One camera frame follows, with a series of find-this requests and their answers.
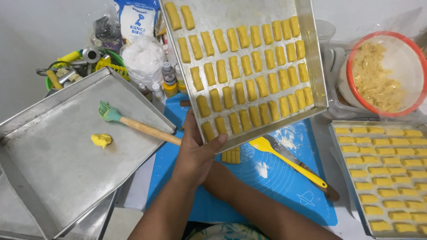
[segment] knife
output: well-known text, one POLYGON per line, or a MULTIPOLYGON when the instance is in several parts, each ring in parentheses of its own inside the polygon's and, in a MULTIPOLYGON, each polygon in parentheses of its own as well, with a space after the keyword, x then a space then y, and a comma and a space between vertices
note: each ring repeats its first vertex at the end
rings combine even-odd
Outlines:
MULTIPOLYGON (((277 151, 280 155, 286 157, 291 162, 299 165, 300 167, 304 168, 305 170, 309 171, 310 173, 318 176, 316 173, 314 173, 313 170, 311 170, 307 165, 305 165, 303 162, 301 162, 298 158, 296 158, 286 147, 284 147, 282 144, 278 143, 276 139, 270 135, 264 135, 265 139, 267 139, 270 142, 271 147, 277 151)), ((322 190, 322 192, 325 194, 325 197, 333 202, 336 202, 339 200, 339 194, 335 189, 328 184, 326 188, 318 186, 314 182, 310 180, 311 183, 313 183, 314 186, 316 186, 318 189, 322 190)))

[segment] baking tray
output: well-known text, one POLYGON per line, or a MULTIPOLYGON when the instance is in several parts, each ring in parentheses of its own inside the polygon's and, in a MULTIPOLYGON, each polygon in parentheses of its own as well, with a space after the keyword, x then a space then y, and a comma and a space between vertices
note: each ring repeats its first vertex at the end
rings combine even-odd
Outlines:
POLYGON ((316 26, 314 24, 314 15, 313 15, 313 8, 311 0, 251 0, 251 1, 228 1, 228 0, 205 0, 205 1, 191 1, 191 0, 159 0, 160 6, 163 12, 165 12, 164 4, 167 2, 174 2, 177 10, 178 15, 181 20, 182 29, 172 31, 170 20, 168 14, 165 14, 166 17, 166 26, 167 31, 169 33, 169 36, 171 38, 171 42, 173 44, 173 47, 175 49, 175 52, 177 53, 178 57, 178 64, 182 69, 184 80, 187 86, 189 99, 191 101, 191 105, 195 106, 193 108, 197 124, 199 125, 199 130, 202 135, 203 141, 206 142, 204 135, 201 131, 201 124, 206 122, 207 120, 210 121, 211 125, 213 126, 213 131, 215 135, 217 135, 217 131, 214 125, 214 117, 223 116, 226 123, 226 128, 229 134, 228 142, 225 144, 225 146, 219 151, 223 152, 228 149, 231 149, 233 147, 239 146, 243 143, 246 143, 252 139, 255 139, 259 136, 262 136, 264 134, 270 133, 274 130, 277 130, 279 128, 282 128, 284 126, 287 126, 289 124, 298 122, 302 119, 311 117, 313 115, 319 114, 323 111, 327 110, 328 107, 328 100, 326 96, 326 89, 325 89, 325 80, 323 76, 322 71, 322 61, 320 57, 320 50, 319 50, 319 44, 317 39, 317 33, 316 33, 316 26), (194 22, 196 23, 196 27, 192 30, 187 30, 184 24, 184 20, 180 11, 181 5, 188 5, 190 7, 190 10, 193 14, 194 22), (249 27, 251 25, 258 25, 260 28, 260 35, 262 37, 261 32, 261 25, 265 23, 271 24, 274 20, 284 20, 288 19, 292 16, 298 16, 299 25, 301 29, 301 35, 297 38, 292 38, 291 40, 283 40, 274 42, 271 45, 266 46, 264 44, 264 41, 262 40, 262 45, 257 48, 253 48, 252 44, 250 44, 249 48, 241 49, 239 48, 236 52, 231 52, 229 48, 229 43, 227 39, 226 30, 228 28, 236 28, 241 25, 245 25, 248 30, 248 36, 249 35, 249 27), (225 53, 220 54, 218 51, 218 48, 216 46, 216 42, 213 36, 213 30, 215 29, 222 29, 223 30, 223 37, 224 40, 227 43, 228 51, 225 53), (212 44, 214 46, 215 55, 207 57, 205 47, 202 42, 202 38, 200 35, 200 32, 208 31, 211 35, 212 44), (196 61, 194 59, 193 51, 190 45, 190 42, 188 41, 189 35, 197 35, 199 39, 200 47, 202 48, 203 52, 203 58, 201 60, 196 61), (191 57, 191 63, 189 64, 183 64, 181 59, 181 51, 178 47, 178 38, 179 37, 185 37, 187 39, 187 45, 191 57), (303 60, 297 60, 295 62, 289 63, 287 62, 286 65, 283 66, 276 66, 274 69, 267 70, 266 68, 266 62, 264 57, 264 50, 266 49, 273 49, 275 46, 285 46, 285 44, 289 42, 295 42, 296 40, 304 40, 305 49, 306 49, 306 58, 303 60), (261 73, 253 73, 249 76, 244 76, 241 65, 240 65, 240 57, 244 55, 251 54, 252 51, 257 50, 261 54, 261 59, 263 62, 263 71, 261 73), (231 80, 231 72, 228 64, 228 58, 231 56, 237 56, 238 57, 238 63, 239 63, 239 70, 242 75, 241 78, 231 80), (218 80, 216 75, 216 61, 224 59, 226 64, 226 72, 228 74, 228 83, 219 84, 217 82, 214 86, 208 86, 205 73, 203 70, 203 64, 207 62, 212 62, 214 67, 214 75, 216 81, 218 80), (257 100, 243 105, 237 105, 235 92, 234 92, 234 82, 243 82, 244 88, 246 89, 246 79, 255 79, 258 76, 264 75, 266 81, 267 81, 267 74, 276 72, 279 69, 287 69, 290 66, 295 66, 298 69, 297 64, 301 62, 306 62, 309 77, 309 82, 301 83, 295 87, 288 88, 284 91, 279 91, 279 93, 276 94, 270 94, 266 98, 258 98, 257 100), (194 88, 192 77, 190 74, 190 68, 192 67, 199 67, 200 70, 200 77, 202 79, 204 90, 197 92, 194 88), (196 103, 196 97, 200 94, 206 96, 208 99, 208 105, 210 106, 210 97, 208 91, 213 88, 218 88, 219 90, 219 96, 222 101, 222 91, 221 89, 225 86, 230 86, 232 88, 232 97, 234 102, 234 107, 232 109, 224 109, 221 112, 213 112, 211 111, 211 116, 207 118, 201 118, 199 110, 197 108, 196 103), (237 112, 240 109, 248 109, 250 106, 258 106, 261 103, 267 102, 272 98, 273 100, 276 100, 279 97, 286 96, 287 94, 294 93, 295 90, 300 89, 302 87, 310 86, 313 93, 314 98, 314 108, 310 109, 307 107, 306 109, 300 110, 296 114, 291 114, 287 118, 282 118, 279 121, 270 123, 269 125, 265 125, 259 128, 255 128, 252 126, 252 128, 246 132, 241 132, 238 135, 233 135, 231 133, 231 127, 229 125, 228 121, 228 115, 232 112, 237 112))
MULTIPOLYGON (((120 188, 90 211, 62 240, 101 240, 114 210, 120 188)), ((43 240, 6 177, 0 172, 0 239, 43 240)))
MULTIPOLYGON (((414 232, 406 232, 406 233, 399 233, 397 231, 393 230, 393 225, 392 223, 394 222, 407 222, 407 223, 411 223, 414 226, 417 225, 425 225, 425 223, 420 223, 420 222, 415 222, 412 220, 405 220, 405 221, 397 221, 397 220, 391 220, 388 217, 388 212, 389 211, 405 211, 405 212, 420 212, 420 211, 416 211, 413 209, 408 209, 408 208, 397 208, 397 209, 392 209, 392 208, 385 208, 382 205, 382 201, 385 199, 383 197, 381 197, 380 195, 378 195, 377 193, 377 189, 379 188, 393 188, 393 189, 397 189, 398 187, 409 187, 409 188, 414 188, 413 184, 414 182, 427 182, 427 179, 420 179, 417 178, 416 180, 412 179, 412 182, 409 184, 402 184, 402 183, 394 183, 392 187, 385 187, 385 186, 376 186, 374 185, 374 189, 373 190, 356 190, 354 182, 353 181, 367 181, 367 182, 372 182, 371 180, 371 176, 370 174, 368 174, 367 177, 363 177, 363 178, 353 178, 350 175, 350 171, 349 169, 361 169, 361 170, 367 170, 368 167, 383 167, 385 164, 382 163, 382 161, 380 160, 380 163, 378 164, 358 164, 358 165, 354 165, 354 164, 347 164, 347 162, 345 161, 345 158, 347 157, 360 157, 361 154, 359 153, 348 153, 345 152, 343 153, 341 151, 341 146, 344 145, 356 145, 356 146, 370 146, 370 147, 376 147, 373 146, 372 143, 339 143, 338 142, 338 138, 337 136, 356 136, 355 134, 352 134, 350 132, 350 134, 336 134, 334 131, 335 127, 367 127, 367 126, 378 126, 378 127, 383 127, 383 128, 397 128, 397 129, 415 129, 415 130, 419 130, 421 132, 423 132, 424 137, 427 136, 427 126, 425 124, 422 123, 401 123, 401 122, 362 122, 362 121, 332 121, 332 123, 329 125, 329 131, 331 133, 332 136, 332 140, 334 143, 335 148, 337 149, 337 152, 339 152, 338 154, 338 158, 337 160, 340 161, 339 164, 342 166, 345 166, 343 169, 343 175, 345 178, 345 181, 347 183, 348 186, 350 186, 349 191, 353 192, 353 196, 354 196, 354 203, 356 205, 356 209, 359 213, 360 219, 362 220, 362 224, 363 227, 365 229, 365 232, 367 235, 372 236, 375 239, 402 239, 402 238, 416 238, 416 239, 427 239, 426 235, 423 235, 421 233, 414 233, 414 232), (373 194, 376 195, 378 198, 378 202, 377 203, 370 203, 370 204, 365 204, 365 205, 375 205, 378 206, 380 208, 382 208, 384 214, 383 215, 366 215, 363 207, 362 207, 362 203, 360 201, 360 197, 359 194, 373 194), (377 232, 373 232, 370 225, 369 225, 369 221, 373 221, 373 220, 384 220, 386 222, 389 223, 389 225, 391 226, 392 230, 390 231, 377 231, 377 232)), ((372 133, 368 133, 368 134, 357 134, 358 137, 370 137, 371 139, 373 138, 405 138, 404 136, 390 136, 390 135, 386 135, 386 134, 372 134, 372 133)), ((396 148, 396 147, 409 147, 411 148, 412 145, 405 145, 405 146, 399 146, 399 145, 384 145, 384 146, 378 146, 378 147, 384 147, 384 148, 396 148)), ((427 146, 425 145, 414 145, 412 148, 427 148, 427 146)), ((369 155, 369 156, 377 156, 379 159, 381 159, 381 157, 392 157, 395 155, 378 155, 378 154, 362 154, 362 155, 369 155)), ((400 159, 419 159, 419 158, 423 158, 422 156, 399 156, 400 159)), ((401 164, 387 164, 387 167, 403 167, 401 164)), ((411 169, 411 170, 425 170, 425 166, 419 166, 419 167, 404 167, 406 169, 411 169)), ((401 176, 407 176, 407 174, 393 174, 395 175, 401 175, 401 176)), ((375 177, 386 177, 386 176, 390 176, 389 174, 387 175, 375 175, 375 177)), ((400 201, 404 201, 404 200, 414 200, 414 201, 423 201, 422 196, 423 195, 427 195, 427 191, 419 191, 419 195, 418 196, 404 196, 404 195, 399 195, 397 197, 392 197, 392 198, 387 198, 387 200, 400 200, 400 201)))
POLYGON ((43 238, 66 234, 164 143, 106 122, 99 101, 173 134, 173 125, 136 88, 103 68, 0 125, 0 166, 43 238), (91 134, 108 133, 102 149, 91 134))

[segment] yellow spatula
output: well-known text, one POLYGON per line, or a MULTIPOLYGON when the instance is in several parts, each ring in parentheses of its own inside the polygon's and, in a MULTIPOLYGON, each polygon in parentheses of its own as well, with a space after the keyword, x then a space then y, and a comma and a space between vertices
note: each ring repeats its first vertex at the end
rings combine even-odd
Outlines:
POLYGON ((311 180, 315 184, 319 185, 320 187, 326 188, 328 186, 326 184, 326 182, 323 181, 320 177, 310 173, 309 171, 305 170, 304 168, 300 167, 299 165, 295 164, 294 162, 290 161, 286 157, 284 157, 284 156, 280 155, 278 152, 276 152, 271 147, 270 142, 267 139, 265 139, 264 137, 259 137, 257 139, 252 140, 252 141, 249 141, 249 144, 259 151, 269 152, 269 153, 276 155, 278 158, 282 159, 286 164, 291 166, 297 172, 300 172, 302 175, 304 175, 305 177, 307 177, 309 180, 311 180))

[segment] person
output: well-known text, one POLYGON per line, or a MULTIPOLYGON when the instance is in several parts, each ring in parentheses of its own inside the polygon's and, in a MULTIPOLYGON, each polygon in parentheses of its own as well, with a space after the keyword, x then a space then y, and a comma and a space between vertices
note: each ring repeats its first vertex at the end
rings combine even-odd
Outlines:
POLYGON ((227 141, 221 134, 203 145, 192 110, 184 122, 184 136, 171 178, 135 226, 128 240, 252 240, 341 239, 312 220, 269 198, 214 161, 227 141), (212 225, 190 237, 183 236, 196 189, 228 203, 252 225, 212 225))

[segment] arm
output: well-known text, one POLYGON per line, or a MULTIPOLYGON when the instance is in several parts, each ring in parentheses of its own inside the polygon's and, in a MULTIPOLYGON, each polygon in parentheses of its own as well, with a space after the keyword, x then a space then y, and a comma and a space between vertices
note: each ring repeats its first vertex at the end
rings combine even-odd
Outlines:
POLYGON ((310 219, 246 185, 219 162, 213 162, 203 187, 214 197, 228 203, 272 240, 340 239, 310 219))
POLYGON ((202 145, 192 110, 184 122, 184 136, 172 177, 135 226, 128 240, 180 240, 190 215, 196 188, 208 175, 215 153, 226 143, 219 135, 202 145))

